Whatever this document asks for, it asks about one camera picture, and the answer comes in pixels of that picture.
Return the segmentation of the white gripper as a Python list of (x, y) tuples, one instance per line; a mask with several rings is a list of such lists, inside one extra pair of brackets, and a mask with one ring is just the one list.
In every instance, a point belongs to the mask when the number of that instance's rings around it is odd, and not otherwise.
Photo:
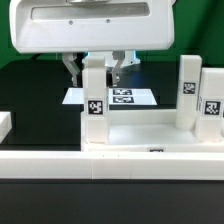
[(174, 42), (174, 0), (11, 0), (10, 33), (21, 53), (63, 53), (74, 86), (80, 53), (113, 51), (112, 83), (126, 50), (163, 50)]

